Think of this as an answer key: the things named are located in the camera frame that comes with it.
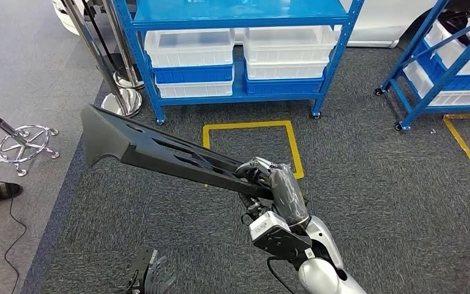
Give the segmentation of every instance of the gray floor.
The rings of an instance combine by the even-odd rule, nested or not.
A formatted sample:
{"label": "gray floor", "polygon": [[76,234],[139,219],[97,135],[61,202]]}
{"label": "gray floor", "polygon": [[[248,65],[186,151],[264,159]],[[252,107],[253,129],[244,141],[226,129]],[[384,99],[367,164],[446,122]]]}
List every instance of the gray floor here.
{"label": "gray floor", "polygon": [[[309,210],[368,293],[470,293],[470,162],[441,116],[402,134],[397,103],[371,95],[399,53],[348,49],[319,121],[307,102],[204,105],[167,108],[159,128],[201,144],[204,124],[290,119]],[[147,107],[135,119],[155,126]],[[241,160],[291,161],[280,127],[213,130],[211,141]],[[110,158],[87,168],[83,156],[79,145],[23,293],[113,293],[142,244],[179,273],[171,293],[287,293],[250,245],[235,193]],[[292,268],[276,268],[300,293]]]}
{"label": "gray floor", "polygon": [[[13,213],[28,232],[9,254],[22,275],[20,284],[80,138],[79,110],[94,101],[101,82],[85,44],[64,29],[51,1],[0,0],[0,116],[13,126],[41,124],[60,130],[51,142],[60,158],[38,158],[28,176],[19,178],[11,165],[0,163],[1,181],[24,186]],[[9,204],[0,203],[0,293],[12,290],[15,273],[3,255],[21,233],[8,215]]]}

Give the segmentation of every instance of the white car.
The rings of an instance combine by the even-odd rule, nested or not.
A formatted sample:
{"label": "white car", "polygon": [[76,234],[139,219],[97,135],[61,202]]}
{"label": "white car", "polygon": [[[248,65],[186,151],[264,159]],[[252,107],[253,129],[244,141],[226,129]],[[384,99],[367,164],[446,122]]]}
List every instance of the white car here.
{"label": "white car", "polygon": [[[101,0],[87,0],[89,6],[101,7]],[[340,0],[345,9],[349,9],[352,0]],[[349,46],[355,47],[390,47],[393,48],[399,42],[399,38],[410,25],[425,12],[430,10],[437,0],[366,0],[356,26],[352,32]],[[469,5],[470,0],[454,0],[464,6]],[[128,4],[135,5],[136,0],[127,0]],[[83,4],[76,1],[81,13]],[[70,32],[78,34],[71,19],[65,12],[62,0],[53,0],[53,7],[62,24]],[[244,30],[237,29],[236,40],[242,43]]]}

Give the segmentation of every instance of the shelf leg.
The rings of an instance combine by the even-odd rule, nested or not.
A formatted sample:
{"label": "shelf leg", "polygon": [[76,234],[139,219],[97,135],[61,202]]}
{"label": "shelf leg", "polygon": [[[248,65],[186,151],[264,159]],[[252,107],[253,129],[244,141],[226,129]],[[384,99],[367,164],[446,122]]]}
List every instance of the shelf leg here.
{"label": "shelf leg", "polygon": [[437,83],[433,85],[433,88],[426,94],[426,96],[412,109],[410,113],[400,121],[400,125],[403,129],[409,128],[413,121],[424,112],[428,105],[435,99],[435,97],[446,87],[446,85],[458,74],[458,72],[468,63],[470,60],[470,44],[466,47],[464,52],[457,58],[457,60],[451,65],[451,67],[442,75]]}
{"label": "shelf leg", "polygon": [[430,13],[428,14],[426,19],[422,23],[422,26],[415,34],[412,41],[410,41],[410,43],[408,44],[408,47],[406,47],[406,50],[401,55],[401,58],[399,58],[397,63],[392,68],[392,71],[390,71],[390,74],[388,74],[388,77],[386,78],[384,83],[381,85],[381,90],[383,92],[387,92],[390,89],[390,87],[392,86],[392,84],[390,83],[391,80],[395,80],[399,77],[399,74],[403,70],[402,64],[404,64],[405,61],[407,61],[411,57],[416,46],[418,46],[418,44],[421,43],[422,39],[424,39],[424,36],[426,36],[428,31],[431,29],[431,27],[433,26],[433,23],[435,22],[437,17],[439,17],[439,15],[441,14],[442,10],[446,7],[448,2],[449,0],[439,0],[435,4],[435,6],[430,10]]}
{"label": "shelf leg", "polygon": [[332,83],[332,79],[336,74],[336,69],[338,68],[338,64],[340,63],[341,56],[343,55],[343,52],[347,47],[348,40],[350,39],[352,30],[356,25],[357,17],[359,15],[359,12],[361,11],[361,7],[363,7],[364,2],[365,0],[353,0],[348,10],[349,21],[341,27],[340,39],[338,40],[336,47],[332,51],[330,63],[326,67],[326,70],[324,72],[324,80],[321,84],[319,95],[315,99],[315,104],[311,110],[311,113],[314,118],[320,116],[321,106],[325,101],[327,93],[329,92],[330,84]]}
{"label": "shelf leg", "polygon": [[158,124],[163,124],[165,122],[165,114],[161,104],[159,103],[159,94],[156,91],[155,83],[152,79],[152,74],[149,68],[150,57],[143,51],[142,45],[140,44],[140,39],[143,38],[139,38],[136,29],[132,27],[132,18],[130,16],[129,8],[127,7],[127,2],[124,0],[115,0],[112,2],[116,7],[118,19],[122,23],[122,27],[125,32],[125,38],[127,39],[127,43],[129,44],[134,60],[136,61],[141,77],[143,78],[149,101],[156,116],[156,121]]}

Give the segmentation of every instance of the black cable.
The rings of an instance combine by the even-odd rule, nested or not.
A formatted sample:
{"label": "black cable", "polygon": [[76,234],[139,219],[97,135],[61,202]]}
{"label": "black cable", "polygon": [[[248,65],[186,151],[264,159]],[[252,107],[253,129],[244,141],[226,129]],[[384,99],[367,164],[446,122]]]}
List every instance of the black cable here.
{"label": "black cable", "polygon": [[13,199],[14,199],[14,198],[15,198],[15,197],[12,197],[12,201],[10,201],[10,210],[9,210],[9,214],[10,214],[10,216],[12,217],[12,219],[13,219],[16,223],[18,223],[18,224],[20,224],[21,226],[23,226],[24,232],[19,236],[19,238],[17,238],[17,239],[12,243],[12,245],[10,245],[10,247],[8,247],[8,249],[7,249],[6,252],[4,253],[4,260],[8,263],[8,265],[10,265],[10,266],[13,268],[13,270],[15,271],[15,275],[17,276],[17,277],[15,278],[15,283],[14,283],[14,285],[13,285],[13,290],[12,290],[12,293],[11,293],[11,294],[13,294],[13,293],[15,292],[15,288],[17,288],[17,283],[19,283],[19,276],[20,276],[20,274],[19,274],[19,271],[17,270],[17,268],[8,260],[7,255],[8,255],[8,252],[10,252],[11,248],[24,236],[24,234],[26,234],[26,232],[27,232],[27,230],[28,230],[28,227],[27,227],[24,223],[22,223],[20,220],[16,219],[15,216],[13,216],[13,214],[12,214],[12,207],[13,207]]}
{"label": "black cable", "polygon": [[138,273],[139,273],[139,271],[136,269],[136,271],[132,275],[132,278],[130,279],[130,283],[127,286],[127,288],[125,290],[120,290],[120,291],[116,292],[116,294],[127,293],[134,286],[134,284],[136,284],[136,278],[138,277]]}
{"label": "black cable", "polygon": [[105,54],[107,55],[107,59],[109,59],[109,62],[114,67],[114,70],[117,72],[120,72],[120,70],[118,69],[118,66],[116,66],[116,63],[114,63],[113,58],[111,57],[111,53],[109,52],[109,49],[107,48],[107,45],[105,44],[105,41],[103,40],[102,33],[100,32],[100,29],[96,25],[96,21],[94,20],[94,15],[91,13],[91,10],[88,4],[86,3],[86,0],[82,0],[82,3],[84,4],[84,10],[89,15],[89,19],[91,20],[92,27],[96,31],[96,34],[98,35],[98,38],[100,39],[100,43],[102,43],[103,49],[105,50]]}
{"label": "black cable", "polygon": [[277,275],[277,273],[275,273],[275,271],[271,268],[271,260],[287,260],[287,259],[283,259],[283,258],[278,258],[278,257],[274,257],[274,256],[271,256],[271,257],[268,257],[267,258],[267,268],[269,268],[269,271],[271,272],[271,274],[285,287],[285,289],[287,289],[289,292],[291,292],[291,294],[295,294],[285,283],[284,281]]}

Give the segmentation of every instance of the blue plastic bin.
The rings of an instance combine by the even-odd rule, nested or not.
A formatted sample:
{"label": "blue plastic bin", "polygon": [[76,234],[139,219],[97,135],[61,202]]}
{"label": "blue plastic bin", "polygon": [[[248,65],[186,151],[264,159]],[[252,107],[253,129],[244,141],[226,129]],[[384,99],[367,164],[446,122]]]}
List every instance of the blue plastic bin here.
{"label": "blue plastic bin", "polygon": [[[415,49],[413,55],[416,56],[430,46],[426,41],[422,41]],[[417,62],[424,69],[431,81],[435,84],[442,75],[447,71],[447,67],[442,63],[438,54],[428,52],[417,59]],[[470,75],[456,75],[453,80],[444,88],[446,91],[467,91],[470,90]]]}
{"label": "blue plastic bin", "polygon": [[317,94],[323,77],[293,80],[250,80],[244,71],[248,95]]}
{"label": "blue plastic bin", "polygon": [[222,66],[152,67],[158,84],[231,81],[233,64]]}

